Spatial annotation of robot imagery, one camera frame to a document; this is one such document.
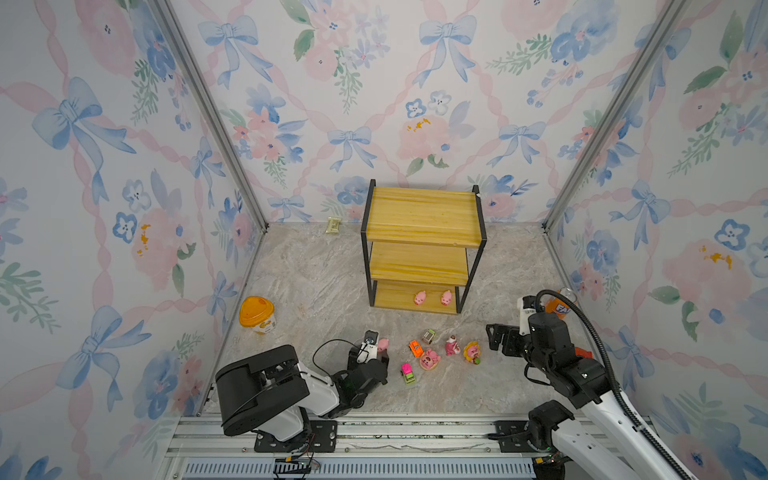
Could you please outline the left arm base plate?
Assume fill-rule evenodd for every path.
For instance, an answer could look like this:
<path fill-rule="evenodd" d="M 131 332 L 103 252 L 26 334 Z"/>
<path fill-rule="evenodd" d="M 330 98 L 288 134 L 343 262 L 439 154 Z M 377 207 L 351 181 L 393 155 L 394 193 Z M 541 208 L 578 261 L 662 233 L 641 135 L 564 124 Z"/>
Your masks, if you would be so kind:
<path fill-rule="evenodd" d="M 256 453 L 333 453 L 337 443 L 338 422 L 334 420 L 310 420 L 295 437 L 278 441 L 273 435 L 258 432 L 254 443 Z"/>

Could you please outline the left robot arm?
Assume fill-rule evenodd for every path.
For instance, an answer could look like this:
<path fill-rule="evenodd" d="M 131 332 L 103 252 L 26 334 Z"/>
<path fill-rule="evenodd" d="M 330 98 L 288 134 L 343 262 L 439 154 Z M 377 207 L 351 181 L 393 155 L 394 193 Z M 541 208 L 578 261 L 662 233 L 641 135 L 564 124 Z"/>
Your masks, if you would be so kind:
<path fill-rule="evenodd" d="M 311 414 L 333 420 L 362 408 L 388 383 L 388 367 L 388 353 L 371 345 L 352 346 L 347 368 L 332 375 L 304 365 L 288 344 L 238 360 L 215 375 L 223 433 L 287 443 L 309 431 Z"/>

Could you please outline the pink green toy car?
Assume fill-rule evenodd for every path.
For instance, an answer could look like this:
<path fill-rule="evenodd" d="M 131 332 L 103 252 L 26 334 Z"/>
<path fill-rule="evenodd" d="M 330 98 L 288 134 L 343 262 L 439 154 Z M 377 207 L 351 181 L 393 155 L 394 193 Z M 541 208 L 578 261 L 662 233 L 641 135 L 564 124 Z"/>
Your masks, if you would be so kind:
<path fill-rule="evenodd" d="M 413 368 L 409 363 L 403 363 L 400 371 L 402 378 L 407 385 L 413 384 L 416 381 Z"/>

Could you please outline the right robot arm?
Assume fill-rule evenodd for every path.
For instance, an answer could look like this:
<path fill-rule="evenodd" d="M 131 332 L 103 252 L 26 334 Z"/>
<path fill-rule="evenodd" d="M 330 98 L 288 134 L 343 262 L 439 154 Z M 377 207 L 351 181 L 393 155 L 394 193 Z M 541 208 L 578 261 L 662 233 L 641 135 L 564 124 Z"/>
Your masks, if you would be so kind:
<path fill-rule="evenodd" d="M 490 439 L 502 452 L 561 458 L 595 479 L 691 479 L 694 474 L 631 406 L 606 363 L 580 356 L 554 313 L 532 313 L 519 325 L 489 324 L 489 347 L 525 360 L 565 398 L 547 401 L 526 422 L 497 421 Z"/>

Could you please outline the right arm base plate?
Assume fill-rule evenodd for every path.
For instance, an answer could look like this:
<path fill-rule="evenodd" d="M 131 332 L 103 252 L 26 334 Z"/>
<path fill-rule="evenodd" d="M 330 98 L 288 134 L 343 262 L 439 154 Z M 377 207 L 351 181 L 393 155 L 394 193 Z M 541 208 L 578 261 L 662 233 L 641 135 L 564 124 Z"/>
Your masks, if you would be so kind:
<path fill-rule="evenodd" d="M 496 421 L 494 431 L 487 438 L 497 442 L 502 453 L 553 455 L 558 452 L 554 445 L 555 433 L 563 433 L 569 423 L 570 419 L 559 423 L 546 420 Z"/>

